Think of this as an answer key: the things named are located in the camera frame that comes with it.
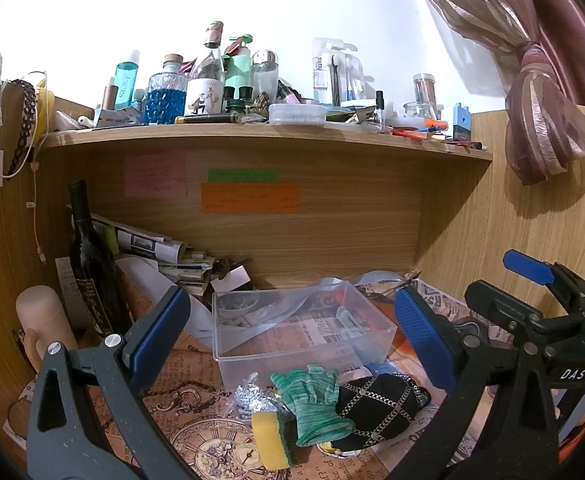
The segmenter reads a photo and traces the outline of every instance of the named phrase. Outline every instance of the mug handle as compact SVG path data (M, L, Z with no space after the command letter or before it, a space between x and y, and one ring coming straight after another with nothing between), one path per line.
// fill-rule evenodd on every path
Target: mug handle
M29 328L26 330L26 336L24 337L24 350L30 364L34 368L34 371L39 373L39 368L42 367L42 359L37 353L37 341L39 341L39 334L37 330Z

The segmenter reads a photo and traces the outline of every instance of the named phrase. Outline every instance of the dark wine bottle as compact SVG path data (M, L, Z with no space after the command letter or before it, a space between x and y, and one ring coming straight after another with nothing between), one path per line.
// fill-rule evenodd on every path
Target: dark wine bottle
M75 220L75 240L70 247L70 264L81 295L100 336L124 334L132 325L130 311L117 283L114 257L106 241L93 227L86 181L68 186Z

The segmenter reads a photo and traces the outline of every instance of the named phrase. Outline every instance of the green sticky note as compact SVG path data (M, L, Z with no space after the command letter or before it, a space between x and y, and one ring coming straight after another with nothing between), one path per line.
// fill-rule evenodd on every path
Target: green sticky note
M279 182L276 170L256 170L254 168L212 168L208 170L208 182Z

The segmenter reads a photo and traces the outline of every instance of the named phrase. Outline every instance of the wine bottle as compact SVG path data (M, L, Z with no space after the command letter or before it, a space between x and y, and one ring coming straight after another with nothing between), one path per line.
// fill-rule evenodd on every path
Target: wine bottle
M75 221L75 240L70 247L70 264L77 285L100 336L124 334L132 325L114 268L114 257L108 244L93 227L86 181L68 186Z
M223 23L212 22L206 29L204 50L192 67L186 91L184 115L219 114L225 74L221 60Z

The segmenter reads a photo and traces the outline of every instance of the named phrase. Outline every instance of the wooden shelf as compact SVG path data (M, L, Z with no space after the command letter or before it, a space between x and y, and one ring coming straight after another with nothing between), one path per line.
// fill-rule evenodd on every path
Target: wooden shelf
M170 124L132 126L103 130L67 131L50 134L44 148L155 139L183 139L196 148L286 148L292 150L355 152L365 150L410 158L466 157L492 160L492 153L449 146L441 142L379 135L370 126L327 123L319 126L274 126L272 124Z

